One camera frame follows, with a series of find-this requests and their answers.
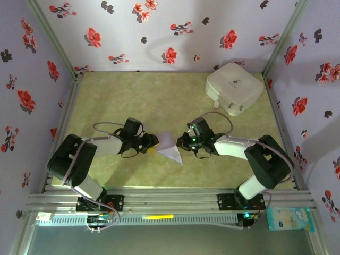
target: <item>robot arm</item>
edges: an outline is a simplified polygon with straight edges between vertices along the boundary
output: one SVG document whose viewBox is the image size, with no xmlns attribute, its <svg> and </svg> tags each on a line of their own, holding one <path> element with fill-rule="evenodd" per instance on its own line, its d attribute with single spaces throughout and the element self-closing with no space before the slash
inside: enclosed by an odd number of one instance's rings
<svg viewBox="0 0 340 255">
<path fill-rule="evenodd" d="M 223 133 L 214 134 L 202 117 L 188 123 L 188 128 L 188 133 L 178 138 L 178 147 L 193 151 L 196 157 L 199 149 L 204 149 L 209 157 L 229 155 L 249 162 L 254 174 L 234 191 L 234 198 L 240 205 L 246 205 L 248 200 L 266 189 L 273 189 L 294 167 L 288 155 L 269 135 L 247 140 Z"/>
<path fill-rule="evenodd" d="M 158 144 L 154 134 L 143 131 L 143 124 L 128 118 L 124 127 L 112 135 L 82 140 L 75 134 L 68 135 L 47 164 L 48 172 L 75 188 L 82 195 L 103 200 L 106 190 L 89 175 L 92 160 L 103 155 L 115 155 L 134 149 L 137 154 Z"/>
</svg>

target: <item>white plastic box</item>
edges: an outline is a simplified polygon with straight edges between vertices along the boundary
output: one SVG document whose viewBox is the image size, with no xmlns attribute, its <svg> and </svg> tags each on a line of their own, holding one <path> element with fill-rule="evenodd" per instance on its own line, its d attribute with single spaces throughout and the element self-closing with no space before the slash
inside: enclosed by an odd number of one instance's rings
<svg viewBox="0 0 340 255">
<path fill-rule="evenodd" d="M 245 69 L 229 63 L 209 75 L 206 93 L 230 115 L 244 112 L 259 99 L 265 86 Z"/>
</svg>

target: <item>black mounting bracket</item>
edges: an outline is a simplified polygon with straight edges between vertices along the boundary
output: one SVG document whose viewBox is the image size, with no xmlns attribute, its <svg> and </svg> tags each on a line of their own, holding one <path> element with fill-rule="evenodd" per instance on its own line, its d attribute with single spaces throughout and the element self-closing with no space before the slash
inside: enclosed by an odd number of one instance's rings
<svg viewBox="0 0 340 255">
<path fill-rule="evenodd" d="M 218 209 L 220 211 L 235 211 L 235 210 L 264 210 L 266 208 L 265 200 L 262 194 L 258 194 L 243 205 L 240 205 L 235 200 L 233 193 L 217 195 Z"/>
<path fill-rule="evenodd" d="M 123 195 L 106 195 L 105 201 L 101 201 L 101 203 L 105 203 L 107 205 L 113 206 L 113 208 L 121 212 L 123 211 L 123 207 L 124 207 L 124 196 Z M 92 203 L 83 197 L 79 197 L 77 204 L 76 204 L 75 211 L 94 213 L 94 212 L 100 212 L 100 211 L 110 212 L 110 209 L 106 207 L 98 206 L 95 203 Z"/>
</svg>

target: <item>white container lid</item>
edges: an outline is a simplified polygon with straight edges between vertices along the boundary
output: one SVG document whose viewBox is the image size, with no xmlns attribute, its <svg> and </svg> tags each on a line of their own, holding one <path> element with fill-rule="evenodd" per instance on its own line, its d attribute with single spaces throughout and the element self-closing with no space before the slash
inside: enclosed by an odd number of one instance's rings
<svg viewBox="0 0 340 255">
<path fill-rule="evenodd" d="M 242 106 L 262 92 L 264 85 L 236 63 L 229 63 L 212 73 L 207 81 L 234 105 Z"/>
</svg>

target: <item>yellow light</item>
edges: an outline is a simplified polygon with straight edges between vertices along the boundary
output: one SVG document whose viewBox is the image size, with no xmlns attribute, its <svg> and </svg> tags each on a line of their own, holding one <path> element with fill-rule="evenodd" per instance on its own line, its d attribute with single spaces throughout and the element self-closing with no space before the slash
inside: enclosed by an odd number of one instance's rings
<svg viewBox="0 0 340 255">
<path fill-rule="evenodd" d="M 162 215 L 145 215 L 143 219 L 172 219 L 174 218 L 173 214 L 162 214 Z"/>
</svg>

